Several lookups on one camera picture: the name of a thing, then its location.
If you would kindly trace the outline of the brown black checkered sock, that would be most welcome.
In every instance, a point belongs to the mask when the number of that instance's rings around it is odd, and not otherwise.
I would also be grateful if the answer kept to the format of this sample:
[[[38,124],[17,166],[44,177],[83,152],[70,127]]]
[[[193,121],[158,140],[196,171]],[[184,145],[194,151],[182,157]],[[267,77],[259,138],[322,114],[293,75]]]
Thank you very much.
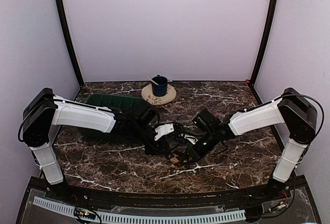
[[[185,161],[185,154],[180,151],[174,151],[167,157],[167,159],[174,166],[181,167]]]

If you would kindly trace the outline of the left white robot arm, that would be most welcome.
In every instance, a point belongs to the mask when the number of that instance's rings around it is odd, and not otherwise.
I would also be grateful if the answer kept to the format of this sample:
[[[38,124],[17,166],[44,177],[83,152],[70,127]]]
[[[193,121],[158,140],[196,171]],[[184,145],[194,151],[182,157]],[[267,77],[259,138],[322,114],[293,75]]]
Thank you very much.
[[[61,201],[73,197],[53,151],[49,133],[52,126],[74,126],[98,133],[100,139],[113,136],[139,141],[146,153],[168,155],[170,148],[164,136],[173,131],[171,124],[156,124],[159,113],[142,98],[105,94],[92,95],[89,103],[78,103],[55,95],[50,88],[42,89],[23,111],[18,140],[25,143],[53,185],[52,192]]]

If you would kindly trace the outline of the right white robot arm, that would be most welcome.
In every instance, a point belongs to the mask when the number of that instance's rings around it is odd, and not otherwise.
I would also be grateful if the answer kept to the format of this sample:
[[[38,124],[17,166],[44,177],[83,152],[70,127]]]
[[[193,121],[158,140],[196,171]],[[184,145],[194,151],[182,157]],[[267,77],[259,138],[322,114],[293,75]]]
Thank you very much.
[[[323,108],[315,108],[316,103],[314,98],[287,88],[282,95],[256,107],[230,114],[223,120],[203,109],[193,123],[205,134],[186,149],[185,160],[188,164],[195,163],[224,141],[264,127],[285,124],[289,140],[273,170],[273,181],[263,189],[263,196],[274,200],[283,192],[282,183],[288,181],[321,130],[322,125],[317,124],[317,119],[318,110]]]

